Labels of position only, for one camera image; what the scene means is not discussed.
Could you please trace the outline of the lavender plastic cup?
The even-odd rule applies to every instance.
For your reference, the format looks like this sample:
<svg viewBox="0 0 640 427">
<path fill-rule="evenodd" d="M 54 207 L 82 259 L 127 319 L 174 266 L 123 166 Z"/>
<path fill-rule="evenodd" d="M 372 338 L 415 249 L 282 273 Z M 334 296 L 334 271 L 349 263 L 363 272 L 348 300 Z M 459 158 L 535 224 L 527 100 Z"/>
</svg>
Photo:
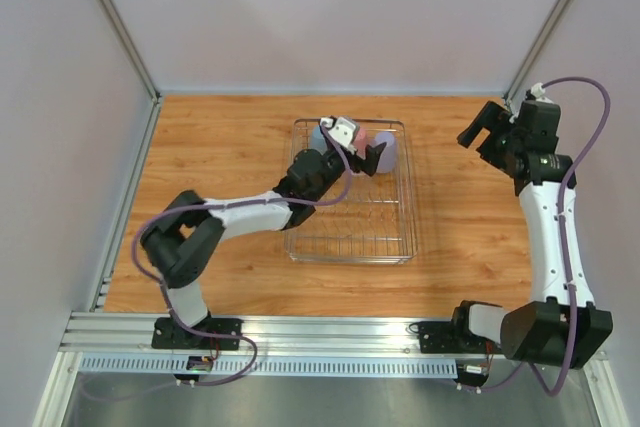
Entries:
<svg viewBox="0 0 640 427">
<path fill-rule="evenodd" d="M 373 140 L 373 146 L 378 147 L 384 145 L 384 149 L 380 154 L 377 173 L 391 173 L 396 165 L 397 160 L 397 140 L 395 135 L 390 131 L 381 131 L 376 134 Z"/>
</svg>

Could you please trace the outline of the pink plastic cup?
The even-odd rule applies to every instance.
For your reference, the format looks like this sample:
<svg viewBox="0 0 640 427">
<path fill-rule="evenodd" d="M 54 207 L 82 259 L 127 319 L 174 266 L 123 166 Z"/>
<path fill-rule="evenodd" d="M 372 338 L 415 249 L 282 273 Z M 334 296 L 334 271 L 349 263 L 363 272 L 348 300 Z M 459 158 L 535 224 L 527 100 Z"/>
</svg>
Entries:
<svg viewBox="0 0 640 427">
<path fill-rule="evenodd" d="M 366 147 L 368 146 L 368 135 L 364 127 L 360 127 L 353 138 L 352 145 L 356 149 L 356 154 L 361 157 L 366 157 Z"/>
</svg>

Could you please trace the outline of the blue plastic cup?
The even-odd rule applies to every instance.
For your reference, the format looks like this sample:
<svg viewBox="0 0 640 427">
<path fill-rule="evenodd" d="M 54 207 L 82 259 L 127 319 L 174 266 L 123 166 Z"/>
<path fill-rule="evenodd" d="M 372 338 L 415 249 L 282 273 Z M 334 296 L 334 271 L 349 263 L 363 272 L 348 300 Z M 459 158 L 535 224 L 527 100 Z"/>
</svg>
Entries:
<svg viewBox="0 0 640 427">
<path fill-rule="evenodd" d="M 328 150 L 328 146 L 322 126 L 316 125 L 309 136 L 309 148 L 324 154 Z"/>
</svg>

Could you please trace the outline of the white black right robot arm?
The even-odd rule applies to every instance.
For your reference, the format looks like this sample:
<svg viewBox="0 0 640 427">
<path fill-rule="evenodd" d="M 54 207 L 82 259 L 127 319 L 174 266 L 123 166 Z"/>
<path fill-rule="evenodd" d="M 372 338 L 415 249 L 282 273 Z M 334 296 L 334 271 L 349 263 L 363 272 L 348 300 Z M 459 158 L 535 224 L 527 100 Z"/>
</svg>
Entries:
<svg viewBox="0 0 640 427">
<path fill-rule="evenodd" d="M 575 227 L 573 160 L 556 151 L 558 105 L 525 100 L 517 115 L 487 102 L 457 137 L 469 147 L 482 130 L 480 158 L 514 182 L 530 247 L 530 300 L 512 311 L 484 302 L 455 308 L 450 337 L 475 351 L 486 340 L 515 361 L 582 368 L 613 331 L 610 312 L 595 305 L 582 268 Z"/>
</svg>

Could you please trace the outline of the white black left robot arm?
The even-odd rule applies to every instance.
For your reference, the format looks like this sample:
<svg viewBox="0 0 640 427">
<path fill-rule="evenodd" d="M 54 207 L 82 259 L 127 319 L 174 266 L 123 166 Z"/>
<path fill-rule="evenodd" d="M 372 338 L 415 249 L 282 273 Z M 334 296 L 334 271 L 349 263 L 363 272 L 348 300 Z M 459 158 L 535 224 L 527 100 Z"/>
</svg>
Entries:
<svg viewBox="0 0 640 427">
<path fill-rule="evenodd" d="M 195 191 L 180 193 L 165 211 L 150 220 L 134 241 L 132 259 L 142 249 L 158 271 L 159 283 L 174 335 L 186 347 L 197 348 L 209 336 L 209 311 L 199 277 L 218 245 L 226 240 L 263 231 L 296 228 L 319 207 L 341 202 L 352 175 L 376 174 L 387 144 L 365 147 L 359 156 L 341 146 L 300 151 L 274 189 L 239 199 L 206 200 Z"/>
</svg>

